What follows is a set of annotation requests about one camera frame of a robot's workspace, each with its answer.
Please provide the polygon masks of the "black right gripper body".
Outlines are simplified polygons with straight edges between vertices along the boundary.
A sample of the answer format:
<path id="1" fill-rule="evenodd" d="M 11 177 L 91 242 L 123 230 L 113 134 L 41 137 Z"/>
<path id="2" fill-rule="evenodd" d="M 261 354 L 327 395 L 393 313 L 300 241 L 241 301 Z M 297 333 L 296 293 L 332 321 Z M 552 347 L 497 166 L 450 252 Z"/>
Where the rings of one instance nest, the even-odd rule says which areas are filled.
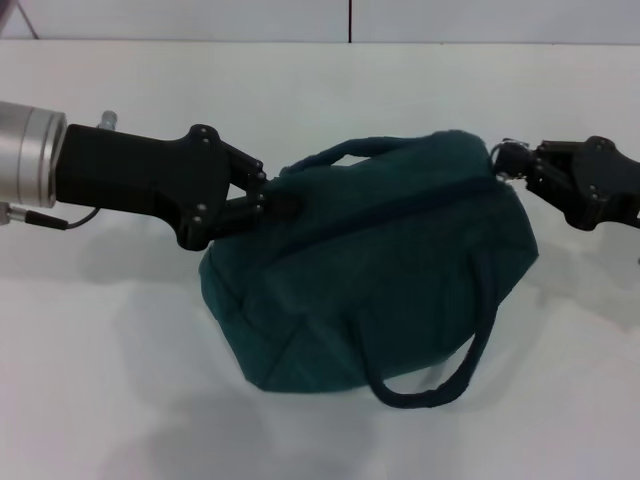
<path id="1" fill-rule="evenodd" d="M 604 137 L 583 142 L 571 162 L 578 203 L 565 214 L 569 225 L 593 231 L 605 222 L 639 228 L 639 162 Z"/>

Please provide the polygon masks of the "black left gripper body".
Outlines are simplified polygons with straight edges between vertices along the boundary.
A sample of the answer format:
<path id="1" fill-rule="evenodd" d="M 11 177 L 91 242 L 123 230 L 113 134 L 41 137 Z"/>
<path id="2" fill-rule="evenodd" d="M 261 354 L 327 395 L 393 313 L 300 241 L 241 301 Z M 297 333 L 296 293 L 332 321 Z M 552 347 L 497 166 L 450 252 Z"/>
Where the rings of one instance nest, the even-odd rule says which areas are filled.
<path id="1" fill-rule="evenodd" d="M 72 124 L 55 168 L 63 203 L 156 217 L 180 247 L 203 250 L 230 186 L 230 162 L 217 131 L 194 125 L 157 140 Z"/>

